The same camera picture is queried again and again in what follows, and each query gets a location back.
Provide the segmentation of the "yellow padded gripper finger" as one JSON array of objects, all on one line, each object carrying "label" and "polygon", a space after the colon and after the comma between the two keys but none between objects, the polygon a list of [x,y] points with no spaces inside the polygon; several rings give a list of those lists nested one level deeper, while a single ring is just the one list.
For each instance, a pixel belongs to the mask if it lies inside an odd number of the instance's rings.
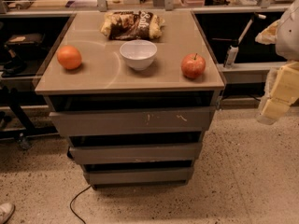
[{"label": "yellow padded gripper finger", "polygon": [[272,22],[269,26],[257,34],[255,41],[264,45],[275,44],[277,41],[277,28],[278,21]]},{"label": "yellow padded gripper finger", "polygon": [[271,68],[259,104],[257,120],[272,125],[283,117],[299,99],[299,62],[287,62]]}]

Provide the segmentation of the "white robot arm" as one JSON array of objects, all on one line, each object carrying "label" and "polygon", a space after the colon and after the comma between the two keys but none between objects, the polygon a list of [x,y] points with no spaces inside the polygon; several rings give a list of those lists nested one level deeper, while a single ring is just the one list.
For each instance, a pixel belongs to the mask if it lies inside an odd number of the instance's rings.
[{"label": "white robot arm", "polygon": [[271,68],[264,85],[257,120],[272,125],[299,99],[299,0],[294,0],[279,20],[274,21],[255,41],[275,45],[276,54],[287,60]]}]

